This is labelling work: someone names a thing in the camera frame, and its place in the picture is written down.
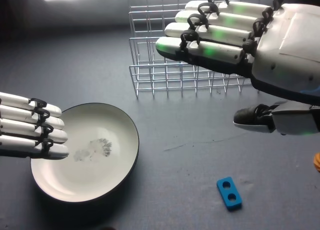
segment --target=orange object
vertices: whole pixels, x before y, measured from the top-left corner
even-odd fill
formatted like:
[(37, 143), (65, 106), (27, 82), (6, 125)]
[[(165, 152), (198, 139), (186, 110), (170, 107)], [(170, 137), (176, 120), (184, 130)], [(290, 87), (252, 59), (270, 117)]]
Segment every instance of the orange object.
[(318, 172), (320, 172), (320, 152), (314, 155), (313, 163)]

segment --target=wire basket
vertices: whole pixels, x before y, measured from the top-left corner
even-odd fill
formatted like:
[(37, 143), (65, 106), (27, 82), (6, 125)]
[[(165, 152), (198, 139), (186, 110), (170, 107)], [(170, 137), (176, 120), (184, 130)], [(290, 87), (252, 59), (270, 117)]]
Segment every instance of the wire basket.
[[(238, 88), (251, 85), (250, 79), (232, 74), (213, 72), (184, 62), (176, 62), (162, 57), (156, 51), (156, 41), (165, 36), (165, 28), (175, 21), (179, 11), (194, 0), (128, 0), (129, 21), (132, 37), (129, 39), (133, 65), (129, 71), (136, 97), (140, 91), (166, 91), (173, 89), (193, 89), (197, 94), (207, 89), (229, 87)], [(260, 0), (231, 0), (259, 4)]]

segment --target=gray wall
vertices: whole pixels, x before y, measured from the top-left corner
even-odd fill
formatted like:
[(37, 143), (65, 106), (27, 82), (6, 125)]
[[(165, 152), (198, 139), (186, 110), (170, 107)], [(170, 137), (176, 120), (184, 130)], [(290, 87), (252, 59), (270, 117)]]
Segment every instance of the gray wall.
[[(19, 24), (25, 29), (125, 25), (129, 22), (127, 0), (9, 0), (9, 2)], [(272, 0), (261, 0), (261, 3), (271, 5)]]

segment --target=table surface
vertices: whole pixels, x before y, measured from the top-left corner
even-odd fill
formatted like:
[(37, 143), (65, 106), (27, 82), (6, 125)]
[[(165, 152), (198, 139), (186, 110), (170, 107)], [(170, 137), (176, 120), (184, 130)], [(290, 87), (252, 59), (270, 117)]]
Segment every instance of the table surface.
[[(320, 138), (247, 132), (237, 109), (279, 100), (245, 87), (141, 93), (128, 65), (128, 29), (7, 43), (0, 48), (0, 91), (37, 97), (63, 110), (88, 102), (129, 114), (139, 158), (121, 202), (99, 221), (75, 229), (318, 229)], [(227, 211), (216, 187), (231, 176), (242, 209)], [(0, 157), (0, 229), (73, 229), (41, 207), (29, 159)]]

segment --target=plate rim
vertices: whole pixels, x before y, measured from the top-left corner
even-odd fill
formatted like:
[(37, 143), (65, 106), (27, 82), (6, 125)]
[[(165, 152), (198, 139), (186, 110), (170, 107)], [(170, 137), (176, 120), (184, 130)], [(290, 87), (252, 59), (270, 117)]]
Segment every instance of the plate rim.
[(67, 110), (70, 110), (74, 107), (78, 107), (78, 106), (82, 106), (82, 105), (89, 105), (89, 104), (101, 104), (101, 105), (108, 105), (108, 106), (112, 106), (112, 107), (115, 107), (117, 108), (118, 110), (122, 111), (123, 113), (125, 113), (127, 115), (127, 117), (131, 120), (131, 122), (133, 123), (134, 127), (135, 127), (135, 130), (136, 130), (136, 134), (137, 134), (137, 139), (138, 139), (138, 147), (137, 147), (137, 151), (136, 151), (136, 156), (135, 156), (135, 159), (134, 159), (134, 162), (132, 164), (132, 167), (131, 169), (129, 170), (129, 172), (127, 173), (127, 175), (121, 180), (121, 182), (119, 182), (118, 185), (116, 185), (114, 188), (112, 188), (110, 191), (106, 192), (105, 194), (101, 195), (101, 196), (98, 196), (96, 198), (93, 198), (93, 199), (89, 199), (89, 200), (84, 200), (84, 201), (64, 201), (64, 200), (61, 200), (61, 199), (57, 199), (55, 198), (54, 196), (48, 194), (47, 192), (45, 192), (37, 183), (36, 181), (36, 178), (34, 176), (34, 172), (32, 171), (32, 167), (31, 167), (31, 161), (32, 161), (32, 158), (30, 159), (30, 169), (31, 169), (31, 173), (32, 173), (32, 177), (33, 177), (33, 180), (35, 181), (36, 185), (38, 186), (38, 188), (45, 194), (47, 195), (48, 197), (50, 197), (51, 199), (54, 199), (56, 201), (59, 201), (59, 202), (63, 202), (63, 203), (68, 203), (68, 204), (84, 204), (84, 203), (92, 203), (92, 202), (95, 202), (95, 201), (99, 201), (101, 200), (102, 198), (105, 198), (106, 196), (108, 196), (109, 194), (115, 192), (122, 184), (123, 182), (130, 176), (130, 174), (132, 173), (134, 167), (136, 166), (136, 163), (137, 163), (137, 160), (138, 160), (138, 155), (139, 155), (139, 149), (140, 149), (140, 137), (139, 137), (139, 132), (138, 132), (138, 129), (137, 129), (137, 126), (135, 124), (135, 122), (132, 120), (132, 118), (125, 112), (123, 111), (122, 109), (120, 109), (119, 107), (117, 106), (114, 106), (114, 105), (111, 105), (111, 104), (108, 104), (108, 103), (102, 103), (102, 102), (89, 102), (89, 103), (83, 103), (83, 104), (79, 104), (79, 105), (75, 105), (75, 106), (72, 106), (64, 111), (67, 111)]

